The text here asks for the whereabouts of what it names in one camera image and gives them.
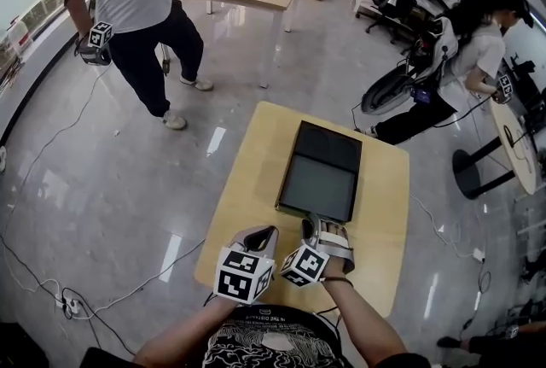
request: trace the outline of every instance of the white sneaker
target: white sneaker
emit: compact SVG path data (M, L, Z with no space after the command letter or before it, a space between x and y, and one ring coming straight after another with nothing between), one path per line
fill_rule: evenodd
M186 122L183 117L178 116L172 110L167 110L163 117L160 119L161 122L163 122L165 126L167 128L170 128L171 130L183 130L188 124L188 122Z
M180 82L185 85L192 85L198 91L211 91L214 89L214 84L208 79L198 78L195 81L189 81L181 75Z
M376 139L378 136L377 136L377 132L375 131L375 127L374 126L371 126L368 130L366 130L364 132L364 135L365 136L368 136L368 137L372 137L374 139Z

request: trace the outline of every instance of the gray floor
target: gray floor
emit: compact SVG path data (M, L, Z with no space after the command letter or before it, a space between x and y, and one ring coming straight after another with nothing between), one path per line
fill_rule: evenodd
M182 86L173 57L168 97L188 119L188 130L169 131L151 117L112 66L96 84L79 123L43 152L20 192L32 160L58 130L76 120L103 70L85 66L70 51L39 87L7 145L8 168L0 177L2 221L20 194L9 218L10 246L40 279L56 278L94 308L159 272L173 239L182 238L177 251L182 254L206 235L258 101L352 127L351 107L401 58L402 47L390 45L383 28L364 32L370 21L354 18L350 0L301 0L293 32L283 33L277 46L273 81L264 91L258 88L258 59L270 15L229 5L217 5L213 15L206 15L205 4L194 0L184 0L184 7L206 42L200 75L216 84L212 93ZM377 119L357 114L361 127ZM522 258L527 251L537 255L542 233L516 236L543 219L543 194L514 205L520 188L512 180L471 202L456 187L453 151L472 152L494 136L487 111L477 109L475 120L470 116L401 145L410 154L411 194L432 212L444 238L460 240L459 255L485 249L491 288L464 336L485 333L503 322L508 308L544 292L539 277L529 286L518 285ZM224 137L212 151L209 143L219 127ZM497 161L479 164L485 181L505 171L499 163L508 163L501 150L494 156ZM202 305L209 289L193 279L198 254L177 263L168 281L155 280L102 312L131 349ZM7 261L23 286L36 287L9 254ZM479 269L476 260L457 257L451 245L444 245L427 214L410 200L403 269L389 318L409 350L453 367L472 362L463 353L439 351L435 342L443 335L458 336L473 316ZM54 283L47 287L56 292ZM22 290L0 260L0 320L21 323L52 366L78 366L85 349L95 345L90 327L67 321L54 304L43 291ZM103 347L128 358L113 334L94 324ZM348 344L346 351L356 366L363 365Z

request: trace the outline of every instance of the hand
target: hand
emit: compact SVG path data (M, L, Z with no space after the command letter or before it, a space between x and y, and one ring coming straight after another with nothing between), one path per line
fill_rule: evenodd
M336 224L325 224L322 223L322 231L329 231L332 234L345 237L345 231L342 227ZM325 245L335 245L331 242L323 242ZM323 277L345 277L345 273L343 272L343 267L345 266L345 259L342 259L341 257L336 257L331 255L328 259L328 263L326 264L326 267L324 268L324 271L322 271Z

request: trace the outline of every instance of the man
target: man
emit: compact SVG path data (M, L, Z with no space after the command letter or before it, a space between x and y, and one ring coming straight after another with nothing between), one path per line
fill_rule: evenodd
M341 236L334 225L328 231ZM407 352L397 332L352 287L343 272L344 264L344 259L331 255L322 273L327 280L322 284L368 366L430 368L425 358ZM92 348L81 366L106 366L106 359L99 358L110 357ZM284 306L237 307L236 301L221 297L146 342L133 363L146 368L350 366L335 333L317 315ZM107 365L125 366L113 360Z
M80 38L87 42L94 23L85 0L67 0L67 9ZM96 0L96 21L113 26L109 47L113 62L153 116L172 130L182 130L186 121L170 109L165 81L154 49L170 46L180 59L180 81L198 91L212 90L212 83L197 78L203 55L203 40L195 25L175 0Z

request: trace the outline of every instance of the table leg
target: table leg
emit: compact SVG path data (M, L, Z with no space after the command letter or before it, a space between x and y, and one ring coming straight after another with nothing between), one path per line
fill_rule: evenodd
M489 184L481 186L481 180L479 178L479 170L476 166L476 161L483 159L486 155L499 148L502 145L501 138L496 137L486 144L483 148L478 149L474 154L470 155L462 149L458 149L453 153L451 159L451 165L453 167L453 174L455 175L455 181L459 190L469 200L476 198L475 191L480 187L486 187Z
M287 11L287 15L284 18L284 31L285 32L291 32L292 31L292 21L293 18L296 15L296 12L298 11L298 2L299 0L292 0L290 3L290 8Z
M495 189L497 186L500 186L502 183L506 183L507 181L511 180L515 177L514 171L506 172L504 175L501 175L499 178L495 178L493 181L490 181L487 184L484 184L483 186L480 186L474 190L469 190L468 194L470 195L470 199L473 200L474 198L477 198L481 194L484 194L485 192L488 192L491 189Z
M265 42L264 55L262 58L262 69L260 74L259 86L262 89L267 89L270 81L270 75L275 65L276 44L281 35L282 28L282 11L273 12L273 21L271 23L270 34Z

